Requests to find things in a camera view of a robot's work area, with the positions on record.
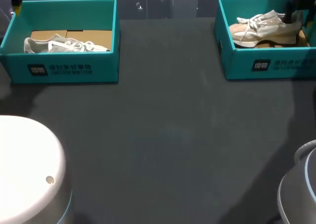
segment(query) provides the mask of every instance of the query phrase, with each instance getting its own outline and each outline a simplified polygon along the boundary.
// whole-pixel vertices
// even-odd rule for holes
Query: yellow object
[[[15,11],[16,16],[18,16],[21,11],[21,6],[13,6],[13,9]]]

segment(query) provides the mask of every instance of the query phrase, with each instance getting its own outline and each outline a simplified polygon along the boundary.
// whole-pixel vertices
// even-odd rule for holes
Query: teal box
[[[315,23],[303,32],[311,47],[246,48],[234,46],[229,26],[271,10],[284,13],[289,0],[219,0],[215,37],[226,79],[316,78]]]
[[[112,31],[109,52],[24,53],[32,31]],[[117,82],[120,27],[116,0],[23,1],[0,46],[13,83]]]

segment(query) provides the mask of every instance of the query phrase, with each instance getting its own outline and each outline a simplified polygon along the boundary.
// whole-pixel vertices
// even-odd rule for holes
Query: white sneaker
[[[49,40],[34,40],[30,37],[24,40],[24,52],[100,52],[109,49],[95,45],[91,41],[82,42],[73,38],[65,38],[58,34]]]
[[[243,47],[255,47],[259,42],[270,40],[278,44],[295,44],[296,35],[303,26],[303,12],[292,14],[292,23],[282,22],[284,14],[272,10],[266,14],[258,14],[250,19],[237,18],[238,24],[229,29],[233,42]]]

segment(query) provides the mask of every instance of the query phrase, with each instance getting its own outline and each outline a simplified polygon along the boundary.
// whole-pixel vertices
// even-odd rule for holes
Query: shoelace
[[[259,25],[266,25],[266,23],[261,23],[262,21],[262,14],[258,14],[250,19],[246,19],[246,18],[237,18],[237,21],[240,24],[247,24],[246,30],[244,35],[242,36],[242,38],[240,39],[240,41],[242,41],[242,39],[246,36],[247,32],[249,29],[253,28],[255,30],[258,29]]]
[[[73,38],[68,38],[68,41],[66,41],[65,44],[70,46],[70,48],[67,49],[66,51],[85,52],[85,51],[91,51],[94,49],[94,44],[91,41],[82,42]]]

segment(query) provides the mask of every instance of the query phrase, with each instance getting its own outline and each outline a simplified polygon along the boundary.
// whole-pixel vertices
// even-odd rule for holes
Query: cardboard insert
[[[83,31],[32,31],[31,38],[35,40],[48,40],[55,34],[62,37],[74,38],[76,40],[86,42],[91,41],[95,45],[101,45],[109,50],[112,46],[112,31],[104,30],[83,30]]]

